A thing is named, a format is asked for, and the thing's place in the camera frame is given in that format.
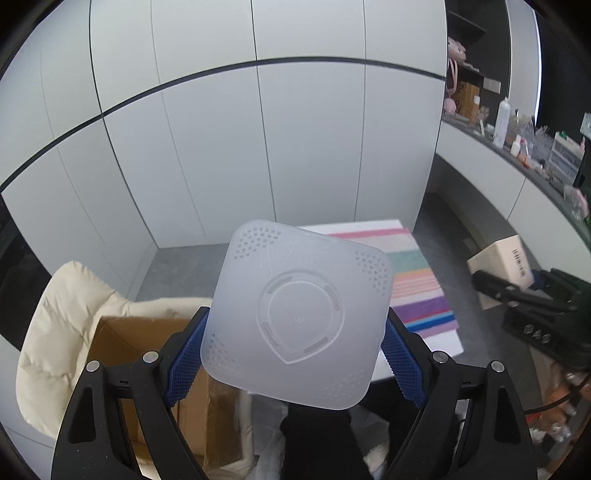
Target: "cable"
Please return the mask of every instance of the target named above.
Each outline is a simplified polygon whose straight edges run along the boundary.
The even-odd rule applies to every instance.
[[[542,413],[544,411],[551,410],[552,408],[557,407],[558,405],[562,405],[564,402],[569,401],[571,398],[573,398],[575,396],[575,394],[577,394],[579,391],[581,391],[581,389],[587,384],[587,382],[589,381],[590,378],[591,378],[591,373],[587,374],[587,376],[584,378],[584,380],[579,385],[577,385],[571,393],[565,395],[562,398],[559,398],[556,401],[553,401],[552,403],[548,403],[547,405],[544,405],[542,407],[531,408],[529,410],[525,410],[524,413],[526,415],[533,415],[535,413]]]

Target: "cardboard box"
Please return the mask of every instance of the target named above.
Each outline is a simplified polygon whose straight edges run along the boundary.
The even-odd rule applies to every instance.
[[[92,338],[87,360],[108,366],[136,361],[160,350],[168,337],[189,320],[143,317],[103,317]],[[236,405],[239,390],[210,377],[202,368],[187,397],[171,412],[189,448],[207,472],[240,460],[240,427]],[[132,400],[121,401],[125,422],[139,463],[151,462]]]
[[[527,261],[519,235],[496,241],[468,259],[467,263],[470,273],[484,270],[521,288],[528,288],[534,282],[530,263]],[[480,292],[478,292],[478,299],[483,310],[501,304]]]
[[[452,95],[453,100],[456,102],[456,112],[461,116],[470,118],[475,95],[480,95],[480,89],[476,85],[468,82],[458,82],[457,89]]]

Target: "black wall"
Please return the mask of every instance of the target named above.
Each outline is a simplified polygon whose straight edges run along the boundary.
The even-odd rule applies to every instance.
[[[511,75],[511,35],[505,0],[446,0],[446,8],[486,30],[481,38],[464,43],[464,46],[466,61],[478,68],[485,77],[501,83],[500,94],[480,89],[480,104],[491,109],[486,122],[494,125],[499,102],[508,95]]]
[[[548,133],[565,131],[580,142],[581,121],[585,112],[591,112],[591,74],[584,67],[579,55],[563,41],[550,24],[539,15],[540,44],[542,52],[542,88],[537,126],[548,125]],[[580,170],[581,189],[591,194],[591,144]]]

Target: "blue gripper pad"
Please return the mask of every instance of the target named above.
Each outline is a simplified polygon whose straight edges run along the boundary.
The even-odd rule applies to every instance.
[[[201,368],[201,342],[203,342],[208,315],[209,312],[197,324],[168,370],[168,387],[164,394],[164,401],[169,407],[187,396]]]
[[[412,400],[417,408],[422,408],[427,402],[427,395],[423,390],[423,370],[390,320],[386,320],[382,352],[404,398]]]

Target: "translucent plastic lid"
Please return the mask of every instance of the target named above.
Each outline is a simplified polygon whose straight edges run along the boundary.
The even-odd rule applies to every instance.
[[[392,272],[386,254],[265,220],[232,237],[201,347],[207,372],[244,390],[340,410],[369,387]]]

